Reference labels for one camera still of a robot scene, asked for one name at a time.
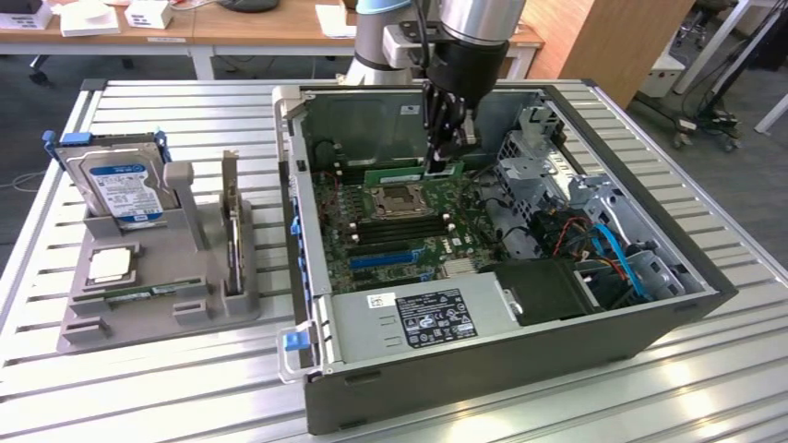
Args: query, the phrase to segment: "blue cable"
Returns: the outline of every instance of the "blue cable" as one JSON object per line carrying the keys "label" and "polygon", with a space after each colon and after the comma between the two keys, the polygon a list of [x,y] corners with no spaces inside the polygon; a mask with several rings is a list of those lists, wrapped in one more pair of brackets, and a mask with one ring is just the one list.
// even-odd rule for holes
{"label": "blue cable", "polygon": [[597,253],[605,257],[605,248],[601,239],[598,237],[591,237],[591,243],[594,243],[594,247],[597,247]]}
{"label": "blue cable", "polygon": [[646,293],[646,289],[643,288],[643,284],[641,283],[641,279],[635,275],[633,268],[630,268],[630,263],[627,263],[627,256],[625,256],[625,251],[622,251],[622,249],[621,249],[621,245],[619,245],[619,241],[617,240],[617,236],[611,232],[610,228],[607,226],[605,226],[602,223],[597,223],[594,226],[597,227],[597,229],[601,230],[601,233],[605,234],[605,237],[607,238],[607,242],[614,247],[614,252],[617,253],[617,257],[619,257],[621,265],[625,268],[625,272],[627,272],[627,275],[630,276],[630,280],[633,281],[633,287],[635,288],[635,292],[638,293],[638,295],[641,295],[647,300],[654,301],[651,296]]}

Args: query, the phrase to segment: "warning label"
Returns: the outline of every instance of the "warning label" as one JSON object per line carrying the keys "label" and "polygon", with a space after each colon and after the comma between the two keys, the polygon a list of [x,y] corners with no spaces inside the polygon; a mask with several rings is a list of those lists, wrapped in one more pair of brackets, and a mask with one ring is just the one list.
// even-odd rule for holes
{"label": "warning label", "polygon": [[397,310],[411,348],[478,335],[459,289],[398,298]]}

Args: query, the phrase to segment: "cpu socket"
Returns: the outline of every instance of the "cpu socket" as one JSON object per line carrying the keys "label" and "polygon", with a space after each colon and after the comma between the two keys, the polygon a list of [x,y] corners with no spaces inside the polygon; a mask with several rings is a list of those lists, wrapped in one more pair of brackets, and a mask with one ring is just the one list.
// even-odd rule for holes
{"label": "cpu socket", "polygon": [[419,185],[385,186],[370,189],[375,203],[375,217],[405,219],[433,213],[422,195]]}

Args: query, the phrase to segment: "motherboard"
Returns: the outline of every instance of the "motherboard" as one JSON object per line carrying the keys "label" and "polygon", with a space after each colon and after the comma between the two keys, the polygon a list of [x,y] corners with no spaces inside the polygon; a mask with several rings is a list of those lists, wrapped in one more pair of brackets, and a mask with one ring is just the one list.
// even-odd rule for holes
{"label": "motherboard", "polygon": [[450,278],[502,260],[475,173],[455,163],[314,175],[334,293]]}

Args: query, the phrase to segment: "black cable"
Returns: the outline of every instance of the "black cable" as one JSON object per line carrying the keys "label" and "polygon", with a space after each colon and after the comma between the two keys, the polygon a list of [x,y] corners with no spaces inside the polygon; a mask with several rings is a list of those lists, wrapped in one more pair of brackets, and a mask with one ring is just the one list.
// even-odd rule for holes
{"label": "black cable", "polygon": [[427,42],[427,18],[425,17],[425,9],[422,8],[422,1],[414,0],[414,6],[417,7],[417,18],[419,22],[419,33],[422,34],[422,58],[419,60],[419,66],[427,69],[430,66],[430,43]]}

